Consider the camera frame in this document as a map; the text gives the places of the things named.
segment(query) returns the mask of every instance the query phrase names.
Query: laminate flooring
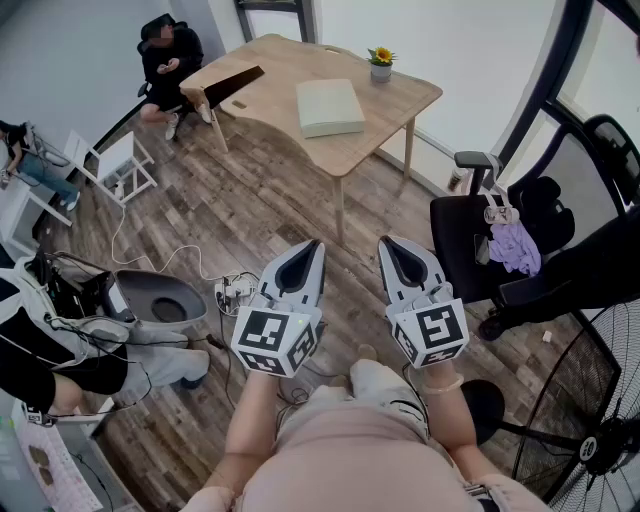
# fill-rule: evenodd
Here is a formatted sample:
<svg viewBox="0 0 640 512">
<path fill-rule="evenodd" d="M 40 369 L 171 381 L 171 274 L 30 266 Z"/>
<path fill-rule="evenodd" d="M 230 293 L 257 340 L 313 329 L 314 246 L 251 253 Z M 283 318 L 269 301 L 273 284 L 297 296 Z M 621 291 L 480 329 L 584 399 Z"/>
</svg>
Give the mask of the laminate flooring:
<svg viewBox="0 0 640 512">
<path fill-rule="evenodd" d="M 385 322 L 377 242 L 384 234 L 395 234 L 433 249 L 429 222 L 433 196 L 415 182 L 403 184 L 401 172 L 377 156 L 367 158 L 345 181 L 346 244 L 340 247 L 329 179 L 276 130 L 224 114 L 220 121 L 229 146 L 226 154 L 215 149 L 211 128 L 196 114 L 186 117 L 172 142 L 165 142 L 162 127 L 145 126 L 135 116 L 105 144 L 104 148 L 133 130 L 155 159 L 149 169 L 158 182 L 157 188 L 129 203 L 114 244 L 116 258 L 131 260 L 146 254 L 160 268 L 176 248 L 195 244 L 202 249 L 206 276 L 233 270 L 260 275 L 267 263 L 292 245 L 319 238 L 326 244 L 327 327 L 308 366 L 324 374 L 346 374 L 358 345 L 369 343 L 382 362 L 399 371 L 405 358 Z M 111 240 L 122 211 L 99 189 L 86 186 L 82 175 L 76 182 L 82 197 L 71 214 L 73 226 L 46 219 L 38 239 L 47 251 L 68 251 L 115 270 L 120 266 L 111 259 Z M 150 268 L 145 261 L 131 267 Z M 220 337 L 213 283 L 200 278 L 197 251 L 181 251 L 166 272 L 191 283 L 208 303 L 209 313 L 190 330 L 191 337 L 207 333 Z M 467 307 L 472 339 L 456 365 L 467 380 L 496 383 L 505 396 L 505 419 L 522 424 L 579 325 L 564 316 L 511 329 L 496 342 L 485 343 L 473 333 L 490 306 L 487 302 Z M 225 317 L 227 342 L 233 326 L 233 319 Z M 545 330 L 553 333 L 550 343 L 542 341 Z M 227 354 L 206 342 L 194 345 L 212 356 L 209 375 L 198 390 L 177 385 L 153 389 L 137 406 L 109 418 L 98 436 L 118 475 L 148 511 L 183 506 L 223 453 L 232 414 L 224 392 Z M 311 391 L 327 380 L 302 369 L 282 387 L 289 396 L 295 387 Z M 232 400 L 238 399 L 243 382 L 241 365 L 232 359 Z M 144 391 L 116 399 L 129 403 Z M 482 449 L 510 474 L 517 446 L 517 436 L 499 432 Z"/>
</svg>

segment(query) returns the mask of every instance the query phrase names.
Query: white sticker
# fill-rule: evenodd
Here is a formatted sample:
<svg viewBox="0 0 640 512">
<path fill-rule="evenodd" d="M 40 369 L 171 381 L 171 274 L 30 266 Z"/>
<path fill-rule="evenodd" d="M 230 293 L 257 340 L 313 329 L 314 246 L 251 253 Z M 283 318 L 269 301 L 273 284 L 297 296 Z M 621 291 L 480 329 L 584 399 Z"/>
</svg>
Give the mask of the white sticker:
<svg viewBox="0 0 640 512">
<path fill-rule="evenodd" d="M 109 288 L 109 299 L 111 299 L 113 307 L 116 308 L 116 312 L 122 313 L 127 309 L 127 303 L 124 301 L 124 297 L 120 293 L 120 289 L 115 284 Z"/>
<path fill-rule="evenodd" d="M 20 473 L 15 466 L 0 466 L 0 472 L 5 480 L 20 480 Z"/>
</svg>

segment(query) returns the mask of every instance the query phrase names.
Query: sunflower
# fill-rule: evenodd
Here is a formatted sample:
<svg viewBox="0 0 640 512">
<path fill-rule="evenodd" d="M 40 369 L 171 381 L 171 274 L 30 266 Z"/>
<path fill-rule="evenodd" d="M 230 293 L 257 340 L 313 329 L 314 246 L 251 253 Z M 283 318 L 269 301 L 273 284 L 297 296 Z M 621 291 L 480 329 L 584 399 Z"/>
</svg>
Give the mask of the sunflower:
<svg viewBox="0 0 640 512">
<path fill-rule="evenodd" d="M 389 62 L 391 62 L 393 55 L 386 48 L 378 47 L 376 48 L 376 57 L 380 62 L 384 62 L 385 64 L 388 64 Z"/>
</svg>

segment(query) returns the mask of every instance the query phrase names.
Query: flower pot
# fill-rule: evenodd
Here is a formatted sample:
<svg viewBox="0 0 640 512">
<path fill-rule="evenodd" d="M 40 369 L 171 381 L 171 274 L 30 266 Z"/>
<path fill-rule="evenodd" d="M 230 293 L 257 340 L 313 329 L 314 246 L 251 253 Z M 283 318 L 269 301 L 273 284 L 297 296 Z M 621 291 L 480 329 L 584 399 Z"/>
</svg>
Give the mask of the flower pot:
<svg viewBox="0 0 640 512">
<path fill-rule="evenodd" d="M 371 64 L 371 80 L 374 82 L 388 82 L 391 80 L 391 66 Z"/>
</svg>

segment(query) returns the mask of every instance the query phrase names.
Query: potted plant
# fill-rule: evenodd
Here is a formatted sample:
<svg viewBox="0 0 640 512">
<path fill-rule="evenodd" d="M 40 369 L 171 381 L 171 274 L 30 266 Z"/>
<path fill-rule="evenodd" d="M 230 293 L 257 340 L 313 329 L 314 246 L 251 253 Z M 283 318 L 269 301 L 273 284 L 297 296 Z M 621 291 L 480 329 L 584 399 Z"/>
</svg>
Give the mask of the potted plant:
<svg viewBox="0 0 640 512">
<path fill-rule="evenodd" d="M 375 50 L 369 50 L 371 58 L 371 80 L 374 82 L 388 82 L 391 79 L 391 66 L 396 58 L 386 48 L 379 46 Z"/>
</svg>

